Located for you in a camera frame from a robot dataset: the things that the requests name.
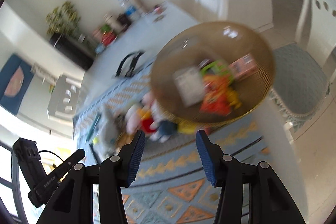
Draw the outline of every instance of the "round gold basket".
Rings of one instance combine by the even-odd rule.
[[[185,107],[174,82],[176,71],[197,66],[204,60],[204,49],[215,52],[228,64],[248,53],[258,63],[258,71],[254,75],[233,83],[243,104],[226,117],[200,112],[200,103]],[[170,40],[159,52],[152,67],[151,88],[169,120],[189,126],[218,127],[234,122],[255,109],[268,95],[274,75],[272,51],[260,35],[242,25],[218,21],[193,26]]]

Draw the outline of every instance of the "black cabinet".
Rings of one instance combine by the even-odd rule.
[[[79,42],[63,34],[53,34],[49,43],[83,70],[88,70],[95,60],[94,56]]]

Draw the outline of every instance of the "water bottle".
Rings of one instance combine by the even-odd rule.
[[[139,15],[136,8],[128,0],[118,0],[120,6],[124,9],[127,17],[133,22],[137,21],[141,16]]]

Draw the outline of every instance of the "pink box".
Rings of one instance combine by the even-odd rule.
[[[255,74],[258,71],[257,62],[251,54],[247,54],[242,58],[229,65],[235,80],[240,81]]]

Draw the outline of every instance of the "metal screw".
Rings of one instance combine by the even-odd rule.
[[[113,162],[116,162],[120,160],[120,157],[118,155],[113,155],[111,158],[110,158],[110,161],[113,161]]]
[[[225,160],[225,161],[231,161],[231,160],[232,160],[232,156],[229,155],[229,154],[225,154],[225,155],[223,156],[223,160]]]
[[[269,164],[268,164],[266,161],[262,161],[262,162],[260,163],[260,166],[261,166],[262,168],[264,168],[264,169],[267,169],[267,168],[269,167]]]
[[[82,164],[75,164],[75,166],[73,167],[76,171],[81,170],[83,168]]]

